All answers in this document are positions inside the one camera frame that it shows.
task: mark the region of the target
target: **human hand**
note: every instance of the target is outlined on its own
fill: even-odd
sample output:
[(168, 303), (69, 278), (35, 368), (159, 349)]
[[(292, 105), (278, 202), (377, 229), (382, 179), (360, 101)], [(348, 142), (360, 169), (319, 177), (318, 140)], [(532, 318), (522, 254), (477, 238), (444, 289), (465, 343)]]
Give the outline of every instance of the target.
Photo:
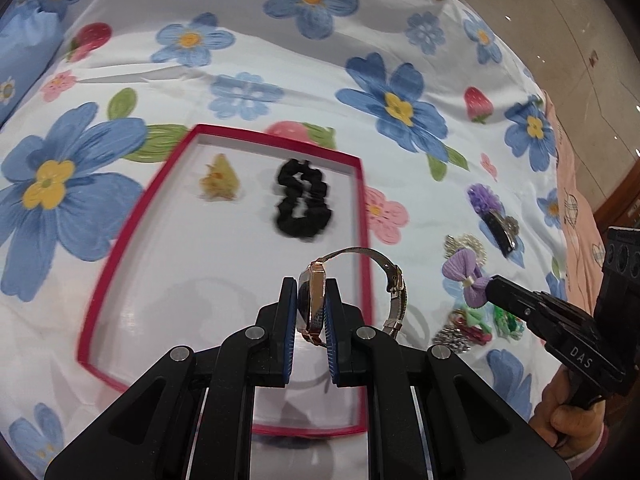
[(569, 438), (556, 450), (562, 458), (571, 458), (593, 446), (602, 432), (605, 401), (602, 400), (583, 410), (577, 406), (565, 406), (569, 398), (569, 373), (561, 366), (542, 391), (542, 400), (536, 406), (529, 425), (550, 446), (558, 442), (558, 433)]

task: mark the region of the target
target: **floral bedsheet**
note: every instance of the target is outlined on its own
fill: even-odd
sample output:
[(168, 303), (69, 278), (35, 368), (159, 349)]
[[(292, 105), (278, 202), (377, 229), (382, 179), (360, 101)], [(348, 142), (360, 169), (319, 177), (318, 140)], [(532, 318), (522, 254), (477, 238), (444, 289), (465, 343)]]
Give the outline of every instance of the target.
[[(77, 364), (76, 340), (122, 223), (194, 124), (361, 158), (372, 247), (403, 269), (409, 286), (404, 344), (426, 348), (452, 309), (465, 307), (462, 288), (441, 274), (447, 235), (480, 240), (485, 275), (564, 297), (544, 94), (459, 0), (13, 5), (24, 2), (56, 13), (66, 30), (0, 135), (0, 431), (39, 478), (117, 396)], [(10, 90), (0, 88), (0, 106)], [(480, 218), (489, 206), (518, 222), (509, 258)], [(383, 291), (374, 274), (374, 293)], [(527, 330), (499, 332), (495, 314), (487, 306), (476, 316), (492, 339), (463, 358), (529, 418), (558, 362)], [(366, 476), (362, 435), (257, 439), (262, 466), (252, 474), (297, 475), (283, 460), (291, 447), (319, 457), (327, 478)]]

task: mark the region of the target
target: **purple bow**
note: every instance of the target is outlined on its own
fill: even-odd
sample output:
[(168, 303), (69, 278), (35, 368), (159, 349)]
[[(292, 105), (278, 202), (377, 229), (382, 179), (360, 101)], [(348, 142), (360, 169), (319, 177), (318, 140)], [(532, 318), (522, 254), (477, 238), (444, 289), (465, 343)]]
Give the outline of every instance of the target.
[(476, 264), (476, 253), (471, 249), (458, 249), (442, 266), (445, 278), (462, 282), (465, 301), (471, 308), (480, 308), (486, 303), (486, 289), (490, 278), (480, 272)]

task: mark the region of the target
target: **black scrunchie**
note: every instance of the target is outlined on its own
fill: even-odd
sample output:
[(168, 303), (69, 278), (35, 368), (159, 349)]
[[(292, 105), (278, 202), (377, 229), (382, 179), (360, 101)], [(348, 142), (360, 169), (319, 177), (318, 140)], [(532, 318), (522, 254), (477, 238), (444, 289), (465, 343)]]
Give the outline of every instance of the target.
[[(308, 196), (305, 198), (305, 215), (300, 218), (292, 216), (293, 209), (302, 197), (305, 186), (295, 176), (311, 184)], [(300, 164), (295, 158), (285, 162), (278, 173), (278, 184), (285, 187), (285, 197), (278, 204), (276, 225), (286, 235), (294, 238), (313, 238), (322, 231), (331, 219), (331, 210), (324, 203), (328, 186), (322, 181), (322, 172), (309, 167), (309, 161)]]

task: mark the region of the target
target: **silver rivet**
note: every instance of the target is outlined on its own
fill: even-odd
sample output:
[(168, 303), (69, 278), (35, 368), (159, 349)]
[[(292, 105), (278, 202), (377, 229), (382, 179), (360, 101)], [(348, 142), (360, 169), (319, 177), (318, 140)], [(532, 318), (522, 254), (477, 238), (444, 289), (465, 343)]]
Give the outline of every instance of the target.
[(264, 329), (261, 326), (250, 326), (244, 331), (244, 335), (249, 339), (260, 339), (264, 335)]
[(189, 357), (189, 349), (186, 346), (177, 346), (171, 350), (169, 357), (174, 361), (184, 361)]
[(361, 326), (356, 330), (356, 335), (360, 339), (373, 339), (376, 336), (376, 331), (370, 326)]
[(448, 359), (451, 355), (451, 350), (444, 345), (436, 345), (431, 349), (431, 353), (437, 359)]

